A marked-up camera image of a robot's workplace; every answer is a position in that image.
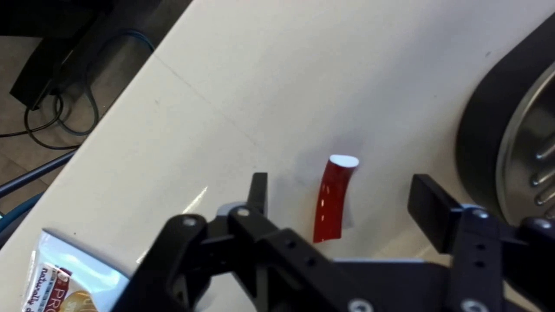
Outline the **dark metal bar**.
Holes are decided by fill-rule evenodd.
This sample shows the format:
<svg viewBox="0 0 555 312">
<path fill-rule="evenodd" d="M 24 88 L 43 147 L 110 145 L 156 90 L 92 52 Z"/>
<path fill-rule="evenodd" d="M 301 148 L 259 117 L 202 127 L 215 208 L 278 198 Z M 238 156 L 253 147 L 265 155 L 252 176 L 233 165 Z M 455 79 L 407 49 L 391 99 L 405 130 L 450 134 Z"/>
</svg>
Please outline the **dark metal bar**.
<svg viewBox="0 0 555 312">
<path fill-rule="evenodd" d="M 42 176 L 45 176 L 50 172 L 53 172 L 54 170 L 65 166 L 76 152 L 76 149 L 67 152 L 64 155 L 55 158 L 54 160 L 46 162 L 45 164 L 38 166 L 37 168 L 34 168 L 33 170 L 0 185 L 0 198 L 3 198 L 8 194 L 30 184 L 34 180 L 38 180 Z"/>
</svg>

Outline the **red broken cup piece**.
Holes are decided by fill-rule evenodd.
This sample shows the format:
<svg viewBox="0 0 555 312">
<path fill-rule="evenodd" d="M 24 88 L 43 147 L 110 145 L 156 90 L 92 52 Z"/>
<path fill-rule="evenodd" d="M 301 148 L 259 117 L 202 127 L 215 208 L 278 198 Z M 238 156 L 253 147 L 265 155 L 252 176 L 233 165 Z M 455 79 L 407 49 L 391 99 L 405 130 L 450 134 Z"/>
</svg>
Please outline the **red broken cup piece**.
<svg viewBox="0 0 555 312">
<path fill-rule="evenodd" d="M 349 181 L 358 166 L 357 157 L 341 154 L 329 156 L 319 187 L 313 243 L 341 238 Z"/>
</svg>

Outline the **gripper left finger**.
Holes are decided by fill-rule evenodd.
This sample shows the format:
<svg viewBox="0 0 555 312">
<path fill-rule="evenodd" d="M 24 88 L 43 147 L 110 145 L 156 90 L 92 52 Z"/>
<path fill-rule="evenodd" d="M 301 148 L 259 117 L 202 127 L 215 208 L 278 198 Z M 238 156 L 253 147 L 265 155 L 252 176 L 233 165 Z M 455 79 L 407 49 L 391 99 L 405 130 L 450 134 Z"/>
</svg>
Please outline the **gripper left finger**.
<svg viewBox="0 0 555 312">
<path fill-rule="evenodd" d="M 268 175 L 252 176 L 247 202 L 212 221 L 171 217 L 111 312 L 197 312 L 216 275 L 232 274 L 256 312 L 373 312 L 337 265 L 265 215 Z"/>
</svg>

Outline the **black and silver round appliance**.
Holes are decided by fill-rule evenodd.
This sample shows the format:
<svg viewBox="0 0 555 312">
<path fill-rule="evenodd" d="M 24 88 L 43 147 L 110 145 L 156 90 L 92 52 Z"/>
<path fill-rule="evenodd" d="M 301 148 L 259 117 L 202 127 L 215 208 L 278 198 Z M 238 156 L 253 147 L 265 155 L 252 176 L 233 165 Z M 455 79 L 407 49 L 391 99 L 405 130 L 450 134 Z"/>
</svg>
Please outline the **black and silver round appliance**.
<svg viewBox="0 0 555 312">
<path fill-rule="evenodd" d="M 455 158 L 468 195 L 507 223 L 555 220 L 555 13 L 480 81 Z"/>
</svg>

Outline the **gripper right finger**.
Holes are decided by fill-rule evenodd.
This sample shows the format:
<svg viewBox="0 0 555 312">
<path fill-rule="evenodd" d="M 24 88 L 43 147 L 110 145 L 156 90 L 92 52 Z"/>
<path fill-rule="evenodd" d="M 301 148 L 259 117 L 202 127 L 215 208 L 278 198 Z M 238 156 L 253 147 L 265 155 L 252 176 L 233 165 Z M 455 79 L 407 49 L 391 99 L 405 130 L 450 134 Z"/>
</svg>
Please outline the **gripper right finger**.
<svg viewBox="0 0 555 312">
<path fill-rule="evenodd" d="M 451 257 L 446 310 L 521 311 L 506 300 L 506 282 L 543 312 L 555 312 L 555 221 L 527 217 L 511 226 L 458 203 L 426 174 L 411 179 L 408 212 L 434 249 Z"/>
</svg>

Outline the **snack packet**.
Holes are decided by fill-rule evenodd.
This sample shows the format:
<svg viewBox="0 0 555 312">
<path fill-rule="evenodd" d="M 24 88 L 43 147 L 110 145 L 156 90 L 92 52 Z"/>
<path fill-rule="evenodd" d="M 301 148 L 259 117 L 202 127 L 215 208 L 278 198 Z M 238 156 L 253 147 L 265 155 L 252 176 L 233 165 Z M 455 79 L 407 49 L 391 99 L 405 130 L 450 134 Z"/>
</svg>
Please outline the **snack packet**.
<svg viewBox="0 0 555 312">
<path fill-rule="evenodd" d="M 129 278 L 42 231 L 32 251 L 21 312 L 111 312 Z"/>
</svg>

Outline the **black box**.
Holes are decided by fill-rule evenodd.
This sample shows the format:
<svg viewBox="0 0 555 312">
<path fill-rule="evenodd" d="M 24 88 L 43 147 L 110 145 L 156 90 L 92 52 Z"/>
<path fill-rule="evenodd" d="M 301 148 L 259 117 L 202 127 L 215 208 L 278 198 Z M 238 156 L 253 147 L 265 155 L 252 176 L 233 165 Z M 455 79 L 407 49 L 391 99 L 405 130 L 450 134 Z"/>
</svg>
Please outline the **black box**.
<svg viewBox="0 0 555 312">
<path fill-rule="evenodd" d="M 46 95 L 81 77 L 97 51 L 100 36 L 101 30 L 91 26 L 72 38 L 43 38 L 20 71 L 10 95 L 34 109 Z"/>
</svg>

